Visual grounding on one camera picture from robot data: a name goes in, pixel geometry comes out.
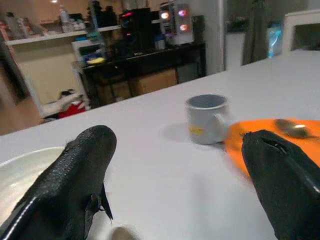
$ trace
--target tabletop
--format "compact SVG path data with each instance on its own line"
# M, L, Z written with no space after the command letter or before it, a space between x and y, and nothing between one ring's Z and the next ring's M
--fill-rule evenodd
M114 221L145 240L275 240L252 183L222 145L190 141L185 101L225 95L232 121L320 119L320 53L294 51L0 137L0 161L63 146L94 125L109 126L117 148L105 185ZM89 239L110 225L94 218Z

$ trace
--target wooden floor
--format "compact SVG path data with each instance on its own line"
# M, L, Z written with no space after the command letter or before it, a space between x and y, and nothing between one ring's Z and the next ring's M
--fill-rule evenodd
M18 104L0 105L0 135L26 129L42 123L37 106L29 96Z

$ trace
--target spoon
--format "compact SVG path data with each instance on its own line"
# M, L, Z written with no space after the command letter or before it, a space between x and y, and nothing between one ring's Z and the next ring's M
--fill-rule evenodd
M289 137L299 139L314 138L320 140L319 136L312 136L304 124L297 124L285 119L276 119L274 123L280 131L284 132Z

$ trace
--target gray mug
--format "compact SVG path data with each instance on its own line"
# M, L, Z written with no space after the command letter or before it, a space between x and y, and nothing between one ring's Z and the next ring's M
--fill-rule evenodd
M186 101L188 128L196 144L215 144L227 135L228 99L221 95L205 94Z

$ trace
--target curtain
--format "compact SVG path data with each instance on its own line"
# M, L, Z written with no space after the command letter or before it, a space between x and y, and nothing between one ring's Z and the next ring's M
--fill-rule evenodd
M249 23L244 40L242 65L267 57L267 8L265 0L255 0L249 13Z

